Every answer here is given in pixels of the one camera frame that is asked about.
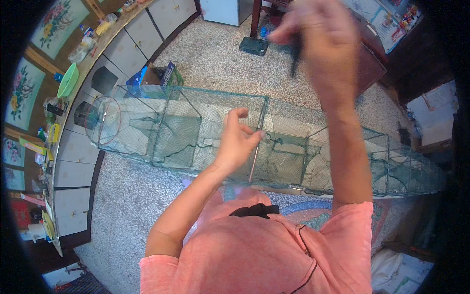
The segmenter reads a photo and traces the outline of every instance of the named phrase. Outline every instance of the yellow flower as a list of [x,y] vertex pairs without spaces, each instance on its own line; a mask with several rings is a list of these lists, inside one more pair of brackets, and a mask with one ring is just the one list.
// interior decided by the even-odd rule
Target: yellow flower
[[16,109],[18,108],[18,97],[16,95],[13,95],[11,97],[10,104],[11,108],[13,108],[13,111],[16,111]]
[[52,24],[46,24],[46,25],[44,26],[44,31],[43,31],[43,33],[44,33],[44,38],[49,37],[49,35],[50,35],[50,33],[51,33],[51,29],[52,29]]

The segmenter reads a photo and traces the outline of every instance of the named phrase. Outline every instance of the hand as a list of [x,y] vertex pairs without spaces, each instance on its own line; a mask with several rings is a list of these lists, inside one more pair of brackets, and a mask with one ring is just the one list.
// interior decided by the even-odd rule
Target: hand
[[302,57],[323,110],[354,108],[359,38],[350,13],[338,0],[297,0],[269,39],[288,44],[301,32]]
[[241,167],[266,135],[265,131],[253,132],[247,125],[238,122],[238,118],[247,116],[248,108],[235,108],[224,119],[225,128],[217,157],[212,165],[225,173],[225,176],[229,176]]

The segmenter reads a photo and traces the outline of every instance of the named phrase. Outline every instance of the person's left hand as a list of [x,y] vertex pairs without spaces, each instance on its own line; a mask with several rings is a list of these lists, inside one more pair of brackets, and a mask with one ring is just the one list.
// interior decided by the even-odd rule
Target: person's left hand
[[212,164],[226,176],[248,160],[253,149],[266,135],[265,131],[253,132],[247,125],[238,122],[239,118],[247,116],[248,108],[235,108],[225,117],[219,151]]

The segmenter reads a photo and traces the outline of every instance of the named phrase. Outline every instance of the black strap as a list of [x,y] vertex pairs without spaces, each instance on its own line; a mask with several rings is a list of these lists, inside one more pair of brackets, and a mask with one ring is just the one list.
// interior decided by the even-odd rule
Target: black strap
[[268,214],[279,214],[279,205],[264,205],[263,203],[258,203],[250,207],[241,207],[230,215],[235,216],[249,216],[257,215],[264,218],[269,218]]

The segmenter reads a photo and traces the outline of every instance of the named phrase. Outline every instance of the green plastic basin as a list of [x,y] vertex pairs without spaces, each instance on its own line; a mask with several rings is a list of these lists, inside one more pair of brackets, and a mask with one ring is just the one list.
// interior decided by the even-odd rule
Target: green plastic basin
[[78,80],[78,68],[77,64],[72,64],[69,69],[63,75],[62,81],[60,82],[59,89],[57,90],[57,98],[67,96],[72,92],[73,87]]

